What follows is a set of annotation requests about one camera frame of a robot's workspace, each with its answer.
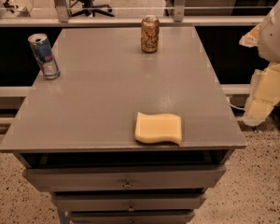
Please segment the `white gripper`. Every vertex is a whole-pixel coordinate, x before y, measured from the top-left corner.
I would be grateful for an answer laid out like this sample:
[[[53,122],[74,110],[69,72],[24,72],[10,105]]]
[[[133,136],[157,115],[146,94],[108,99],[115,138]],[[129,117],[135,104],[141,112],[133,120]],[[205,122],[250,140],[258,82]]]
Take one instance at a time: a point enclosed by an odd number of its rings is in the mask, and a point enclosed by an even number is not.
[[[259,44],[260,24],[243,35],[239,44],[253,48]],[[263,71],[256,69],[250,81],[250,94],[245,103],[243,122],[259,126],[280,102],[280,63],[269,63]]]

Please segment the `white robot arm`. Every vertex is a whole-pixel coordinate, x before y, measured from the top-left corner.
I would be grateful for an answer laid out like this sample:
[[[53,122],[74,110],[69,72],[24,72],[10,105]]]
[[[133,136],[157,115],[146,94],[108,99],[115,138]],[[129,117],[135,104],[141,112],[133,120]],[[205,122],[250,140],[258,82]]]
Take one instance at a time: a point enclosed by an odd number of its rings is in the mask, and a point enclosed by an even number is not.
[[[257,47],[260,58],[269,62],[263,71],[255,70],[245,102],[244,124],[258,126],[280,102],[280,0],[260,24],[241,37],[239,44]]]

